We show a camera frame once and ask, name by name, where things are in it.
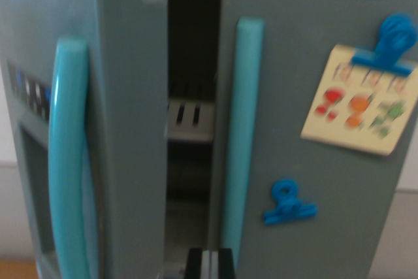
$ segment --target refrigerator shelf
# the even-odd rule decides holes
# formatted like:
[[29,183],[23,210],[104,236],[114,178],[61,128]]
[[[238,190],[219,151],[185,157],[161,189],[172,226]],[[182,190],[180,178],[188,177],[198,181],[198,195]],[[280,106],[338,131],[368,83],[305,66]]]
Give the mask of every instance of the refrigerator shelf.
[[172,141],[211,143],[215,103],[170,99],[167,138]]

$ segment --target red fruit drawing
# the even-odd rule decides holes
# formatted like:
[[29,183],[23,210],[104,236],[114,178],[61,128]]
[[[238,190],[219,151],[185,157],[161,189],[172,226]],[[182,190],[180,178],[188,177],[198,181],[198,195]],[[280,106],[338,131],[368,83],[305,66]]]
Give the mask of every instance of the red fruit drawing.
[[340,88],[329,88],[324,94],[324,98],[331,104],[336,105],[344,98],[344,91]]
[[328,113],[327,120],[328,121],[333,121],[337,117],[337,115],[338,115],[338,111],[332,110]]
[[323,116],[324,114],[327,113],[327,110],[328,110],[328,107],[327,106],[325,106],[325,105],[319,105],[318,107],[316,107],[315,113],[318,114],[318,115],[320,115],[320,116]]

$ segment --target refrigerator door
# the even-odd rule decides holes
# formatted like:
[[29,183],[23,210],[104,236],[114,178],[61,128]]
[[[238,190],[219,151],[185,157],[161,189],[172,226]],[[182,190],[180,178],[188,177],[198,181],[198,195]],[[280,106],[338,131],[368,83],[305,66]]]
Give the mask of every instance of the refrigerator door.
[[84,126],[99,278],[161,278],[167,0],[0,0],[0,65],[39,276],[61,278],[48,197],[48,120],[64,35],[84,38],[89,48]]
[[[417,118],[394,152],[376,156],[302,140],[300,133],[328,56],[338,44],[373,48],[381,23],[396,12],[418,22],[418,0],[223,0],[218,94],[230,95],[236,24],[265,19],[257,116],[239,279],[365,279],[378,245]],[[418,47],[404,55],[418,61]],[[217,103],[214,173],[227,149],[228,102]],[[294,180],[316,217],[266,226],[272,186]]]

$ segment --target green drawing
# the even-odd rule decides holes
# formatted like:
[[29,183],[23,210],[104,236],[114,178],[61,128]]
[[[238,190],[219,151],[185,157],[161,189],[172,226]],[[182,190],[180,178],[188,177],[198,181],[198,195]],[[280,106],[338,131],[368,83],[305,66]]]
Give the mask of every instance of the green drawing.
[[382,102],[378,108],[383,111],[383,115],[379,114],[376,116],[370,127],[373,127],[375,131],[379,133],[380,137],[384,139],[391,132],[391,122],[399,118],[405,112],[404,105],[404,101],[395,101],[393,104]]

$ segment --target floor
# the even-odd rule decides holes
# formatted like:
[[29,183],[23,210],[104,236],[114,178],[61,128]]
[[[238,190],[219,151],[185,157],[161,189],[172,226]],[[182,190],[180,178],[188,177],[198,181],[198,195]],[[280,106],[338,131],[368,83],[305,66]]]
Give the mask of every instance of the floor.
[[38,279],[35,262],[0,261],[0,278],[4,279]]

